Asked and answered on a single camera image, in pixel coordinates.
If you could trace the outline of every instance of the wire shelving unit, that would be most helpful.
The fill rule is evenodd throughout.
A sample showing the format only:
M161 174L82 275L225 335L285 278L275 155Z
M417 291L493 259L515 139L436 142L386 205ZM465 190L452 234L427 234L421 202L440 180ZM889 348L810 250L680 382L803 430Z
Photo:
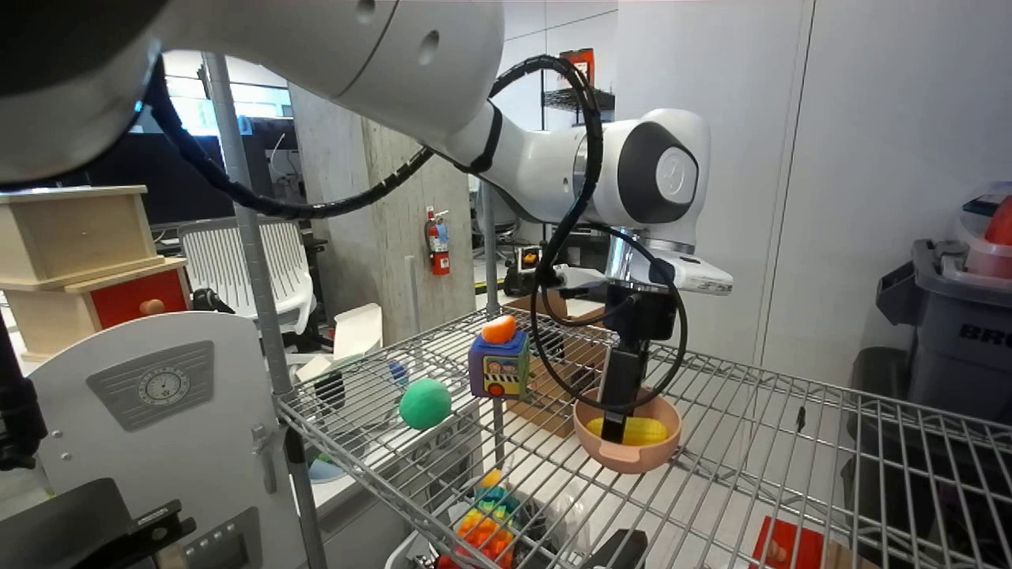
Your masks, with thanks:
M576 436L553 436L512 411L497 424L493 405L468 395L481 322L468 316L345 367L345 386L367 389L304 382L278 398L294 430L459 566L509 566L455 537L497 449L506 455L503 484L525 512L525 522L512 518L512 566L585 566L620 528L648 537L648 569L784 566L778 556L800 560L810 547L803 534L819 534L822 566L1012 566L1012 430L1003 424L689 354L667 389L683 420L680 452L648 474L617 474ZM601 376L591 357L601 332L547 319L541 329L560 373ZM670 357L670 345L655 345L648 382ZM421 376L443 379L455 414L474 420L427 433L402 427L398 392ZM569 420L569 401L531 405L541 424ZM443 436L462 446L446 455L478 462L433 468L411 455L417 436L440 443L449 427L471 427L481 446ZM762 525L794 528L794 537L775 544Z

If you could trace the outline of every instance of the fire extinguisher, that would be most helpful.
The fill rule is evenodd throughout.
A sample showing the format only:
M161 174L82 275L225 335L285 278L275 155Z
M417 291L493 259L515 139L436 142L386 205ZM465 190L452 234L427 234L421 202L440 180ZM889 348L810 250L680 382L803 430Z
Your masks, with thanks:
M430 209L424 215L424 237L430 250L430 272L433 275L449 275L449 228L446 228L446 212Z

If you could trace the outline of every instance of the wooden bowl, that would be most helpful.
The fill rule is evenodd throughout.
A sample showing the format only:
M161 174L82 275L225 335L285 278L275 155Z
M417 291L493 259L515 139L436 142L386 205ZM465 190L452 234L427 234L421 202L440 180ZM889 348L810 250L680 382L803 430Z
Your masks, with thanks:
M595 417L601 417L598 408L588 408L582 401L572 405L572 427L576 427L582 449L595 462L601 462L604 468L620 471L620 474L642 474L642 471L664 465L677 452L677 443L683 433L683 420L677 417L674 401L664 395L636 408L636 417L655 417L664 424L667 439L661 439L658 446L620 446L620 443L601 439L588 430L588 424Z

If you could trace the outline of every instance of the trash can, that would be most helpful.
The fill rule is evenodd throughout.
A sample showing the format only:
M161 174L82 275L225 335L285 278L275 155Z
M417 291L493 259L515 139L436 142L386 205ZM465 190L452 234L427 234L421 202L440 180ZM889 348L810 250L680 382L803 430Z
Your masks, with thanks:
M917 240L879 285L879 310L917 326L911 401L1012 424L1012 285L977 281L961 243Z

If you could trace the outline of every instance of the metal wire rack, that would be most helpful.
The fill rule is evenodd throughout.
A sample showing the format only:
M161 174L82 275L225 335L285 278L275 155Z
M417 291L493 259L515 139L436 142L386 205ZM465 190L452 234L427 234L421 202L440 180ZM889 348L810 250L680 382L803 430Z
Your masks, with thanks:
M648 474L601 468L569 439L566 398L512 414L468 395L468 316L307 382L278 398L281 417L370 493L398 509L459 566L620 566L591 560L617 531L667 566L1012 566L1012 430L895 398L778 376L689 354L667 398L683 417L680 452ZM541 322L553 367L591 386L604 332ZM651 379L674 357L655 345ZM427 433L395 417L408 379L452 389L459 417ZM433 465L417 439L459 446ZM515 499L512 560L490 560L455 528L478 480L503 471Z

